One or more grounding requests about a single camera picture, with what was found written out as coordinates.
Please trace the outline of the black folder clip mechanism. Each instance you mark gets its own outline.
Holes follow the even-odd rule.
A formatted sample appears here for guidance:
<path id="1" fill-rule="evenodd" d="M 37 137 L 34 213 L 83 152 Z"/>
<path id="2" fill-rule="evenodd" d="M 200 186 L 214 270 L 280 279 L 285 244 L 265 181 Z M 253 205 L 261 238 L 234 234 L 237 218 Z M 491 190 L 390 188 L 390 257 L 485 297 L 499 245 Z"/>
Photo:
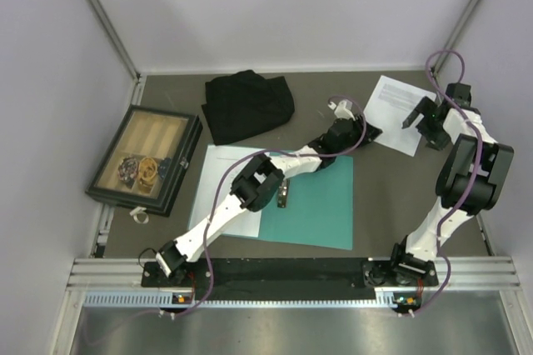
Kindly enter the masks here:
<path id="1" fill-rule="evenodd" d="M 276 205 L 278 208 L 286 208 L 290 183 L 291 181 L 289 179 L 285 179 L 278 188 L 276 197 Z"/>

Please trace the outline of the teal file folder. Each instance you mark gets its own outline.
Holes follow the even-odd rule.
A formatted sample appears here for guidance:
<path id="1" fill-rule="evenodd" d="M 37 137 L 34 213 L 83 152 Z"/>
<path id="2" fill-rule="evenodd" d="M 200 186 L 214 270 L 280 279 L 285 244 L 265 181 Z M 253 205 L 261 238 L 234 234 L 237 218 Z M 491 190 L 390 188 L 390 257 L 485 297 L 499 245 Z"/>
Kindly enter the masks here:
<path id="1" fill-rule="evenodd" d="M 330 167 L 290 180 L 286 206 L 271 201 L 262 210 L 262 241 L 353 248 L 354 162 L 339 157 Z"/>

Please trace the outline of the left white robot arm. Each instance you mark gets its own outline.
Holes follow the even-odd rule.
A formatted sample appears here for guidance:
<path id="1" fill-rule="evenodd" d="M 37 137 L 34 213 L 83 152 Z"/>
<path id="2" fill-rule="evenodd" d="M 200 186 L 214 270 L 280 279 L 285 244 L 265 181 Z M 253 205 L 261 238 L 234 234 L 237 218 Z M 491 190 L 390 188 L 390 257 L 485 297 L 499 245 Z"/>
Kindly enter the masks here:
<path id="1" fill-rule="evenodd" d="M 196 262 L 242 214 L 258 213 L 275 197 L 283 181 L 328 168 L 336 158 L 374 142 L 383 131 L 362 115 L 338 118 L 319 137 L 294 152 L 260 150 L 236 162 L 243 169 L 220 199 L 217 186 L 209 213 L 190 231 L 165 243 L 156 253 L 160 275 L 171 285 L 188 278 L 188 263 Z"/>

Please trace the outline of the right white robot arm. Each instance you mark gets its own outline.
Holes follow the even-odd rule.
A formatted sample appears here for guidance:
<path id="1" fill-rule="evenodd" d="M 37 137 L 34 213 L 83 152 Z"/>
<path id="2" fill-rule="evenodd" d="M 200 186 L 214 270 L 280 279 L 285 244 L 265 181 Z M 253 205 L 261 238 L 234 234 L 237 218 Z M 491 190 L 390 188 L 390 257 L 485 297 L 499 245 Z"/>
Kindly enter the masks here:
<path id="1" fill-rule="evenodd" d="M 497 142 L 471 106 L 469 85 L 447 86 L 441 104 L 422 98 L 402 127 L 415 125 L 431 148 L 452 149 L 436 180 L 436 203 L 421 225 L 393 248 L 388 272 L 400 286 L 433 283 L 434 261 L 465 222 L 495 205 L 514 157 Z"/>

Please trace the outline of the black folded cloth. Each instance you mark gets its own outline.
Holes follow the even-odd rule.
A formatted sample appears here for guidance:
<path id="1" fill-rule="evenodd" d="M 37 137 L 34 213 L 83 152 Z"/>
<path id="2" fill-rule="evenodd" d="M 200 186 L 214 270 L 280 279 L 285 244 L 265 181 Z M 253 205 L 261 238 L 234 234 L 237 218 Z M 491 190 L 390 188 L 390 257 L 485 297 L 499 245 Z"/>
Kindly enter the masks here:
<path id="1" fill-rule="evenodd" d="M 217 146 L 267 133 L 291 120 L 295 103 L 283 76 L 265 78 L 252 70 L 205 83 L 202 111 Z"/>

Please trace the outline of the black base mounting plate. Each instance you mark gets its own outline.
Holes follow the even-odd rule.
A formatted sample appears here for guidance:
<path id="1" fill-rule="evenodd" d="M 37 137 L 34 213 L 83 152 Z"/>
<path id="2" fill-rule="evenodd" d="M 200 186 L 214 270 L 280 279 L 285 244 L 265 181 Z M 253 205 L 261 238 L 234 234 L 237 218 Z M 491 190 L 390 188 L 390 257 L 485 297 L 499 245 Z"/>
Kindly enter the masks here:
<path id="1" fill-rule="evenodd" d="M 396 277 L 389 261 L 365 258 L 213 258 L 210 272 L 202 259 L 166 277 L 156 262 L 147 262 L 143 288 L 192 288 L 209 301 L 321 301 L 373 299 L 376 288 L 409 292 L 432 288 L 434 272 L 424 277 Z"/>

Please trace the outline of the black glass-lid display box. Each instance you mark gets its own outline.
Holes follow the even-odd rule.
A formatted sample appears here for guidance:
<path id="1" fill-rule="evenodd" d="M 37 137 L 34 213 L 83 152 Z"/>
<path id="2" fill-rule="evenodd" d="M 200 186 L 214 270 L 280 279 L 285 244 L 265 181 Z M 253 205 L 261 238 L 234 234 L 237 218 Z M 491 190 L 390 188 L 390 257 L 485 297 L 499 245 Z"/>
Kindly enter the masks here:
<path id="1" fill-rule="evenodd" d="M 197 115 L 131 105 L 86 194 L 108 205 L 168 216 L 201 134 Z"/>

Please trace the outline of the white zip tie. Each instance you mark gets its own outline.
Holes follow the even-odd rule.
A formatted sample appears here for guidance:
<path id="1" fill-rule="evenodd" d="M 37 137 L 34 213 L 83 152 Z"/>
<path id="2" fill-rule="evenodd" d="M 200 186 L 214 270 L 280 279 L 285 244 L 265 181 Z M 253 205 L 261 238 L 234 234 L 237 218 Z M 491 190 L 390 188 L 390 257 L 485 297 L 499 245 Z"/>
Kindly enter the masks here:
<path id="1" fill-rule="evenodd" d="M 149 222 L 149 215 L 145 207 L 135 207 L 129 212 L 129 215 L 133 218 L 137 224 L 147 224 Z"/>

